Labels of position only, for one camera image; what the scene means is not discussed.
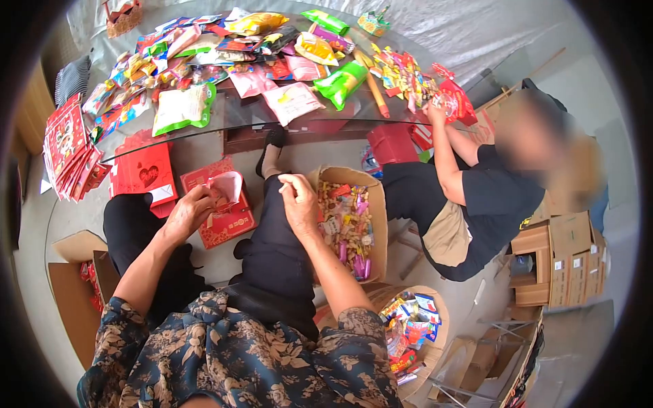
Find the floral blouse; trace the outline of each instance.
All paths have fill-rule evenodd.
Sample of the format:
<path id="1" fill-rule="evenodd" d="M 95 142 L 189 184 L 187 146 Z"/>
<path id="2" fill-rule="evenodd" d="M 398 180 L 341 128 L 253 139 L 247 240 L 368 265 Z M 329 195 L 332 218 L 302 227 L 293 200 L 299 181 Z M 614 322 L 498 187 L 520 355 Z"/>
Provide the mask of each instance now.
<path id="1" fill-rule="evenodd" d="M 266 329 L 227 298 L 203 292 L 153 333 L 111 298 L 77 386 L 80 406 L 178 407 L 197 394 L 222 407 L 401 406 L 375 313 L 345 310 L 314 343 L 281 322 Z"/>

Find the red box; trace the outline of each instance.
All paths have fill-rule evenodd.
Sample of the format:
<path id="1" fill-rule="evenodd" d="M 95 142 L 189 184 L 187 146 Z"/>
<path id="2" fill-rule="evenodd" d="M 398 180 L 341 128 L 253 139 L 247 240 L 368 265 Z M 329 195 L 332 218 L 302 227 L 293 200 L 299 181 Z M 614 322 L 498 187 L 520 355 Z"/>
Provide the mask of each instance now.
<path id="1" fill-rule="evenodd" d="M 180 177 L 183 191 L 188 193 L 194 186 L 204 184 L 209 177 L 217 176 L 224 172 L 234 171 L 231 157 L 226 157 L 208 166 L 199 168 Z M 227 213 L 213 213 L 199 228 L 202 243 L 211 249 L 223 242 L 229 241 L 247 231 L 256 228 L 253 207 L 247 199 L 247 187 L 243 180 L 240 200 Z"/>

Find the striped cloth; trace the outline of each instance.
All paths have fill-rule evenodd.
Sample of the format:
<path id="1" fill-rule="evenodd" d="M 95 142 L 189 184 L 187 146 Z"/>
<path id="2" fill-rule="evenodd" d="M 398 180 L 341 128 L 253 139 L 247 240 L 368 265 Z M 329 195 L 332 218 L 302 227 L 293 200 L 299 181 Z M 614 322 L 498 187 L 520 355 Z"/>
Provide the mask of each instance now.
<path id="1" fill-rule="evenodd" d="M 82 98 L 86 96 L 90 70 L 91 59 L 88 55 L 84 55 L 57 73 L 57 79 L 54 82 L 54 102 L 57 104 L 57 108 L 77 93 L 81 93 Z"/>

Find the sock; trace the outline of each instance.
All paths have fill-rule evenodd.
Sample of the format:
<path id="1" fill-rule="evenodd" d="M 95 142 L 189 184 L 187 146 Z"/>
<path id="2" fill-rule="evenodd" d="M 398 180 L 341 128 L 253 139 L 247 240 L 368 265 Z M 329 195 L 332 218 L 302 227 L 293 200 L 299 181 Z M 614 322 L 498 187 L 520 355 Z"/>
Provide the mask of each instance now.
<path id="1" fill-rule="evenodd" d="M 270 176 L 281 173 L 281 171 L 277 168 L 277 161 L 279 161 L 280 154 L 281 148 L 278 148 L 273 144 L 269 144 L 265 148 L 265 156 L 263 157 L 263 164 L 261 165 L 261 173 L 263 173 L 263 178 L 266 180 Z"/>

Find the black pants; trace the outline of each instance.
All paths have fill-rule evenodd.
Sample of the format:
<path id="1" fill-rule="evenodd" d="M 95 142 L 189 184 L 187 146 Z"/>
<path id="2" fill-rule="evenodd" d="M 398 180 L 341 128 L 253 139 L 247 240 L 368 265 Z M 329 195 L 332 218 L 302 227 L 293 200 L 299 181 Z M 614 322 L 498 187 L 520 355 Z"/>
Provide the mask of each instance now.
<path id="1" fill-rule="evenodd" d="M 313 317 L 313 275 L 308 256 L 293 233 L 283 209 L 276 176 L 264 183 L 263 213 L 251 239 L 238 242 L 234 256 L 242 273 L 229 281 L 228 305 L 246 311 L 263 324 L 282 321 L 311 340 L 318 331 Z M 122 276 L 163 226 L 150 211 L 150 194 L 118 195 L 104 209 L 104 235 L 109 255 Z M 169 313 L 183 311 L 202 291 L 214 290 L 194 274 L 192 247 L 177 248 L 166 264 L 148 314 L 154 327 Z"/>

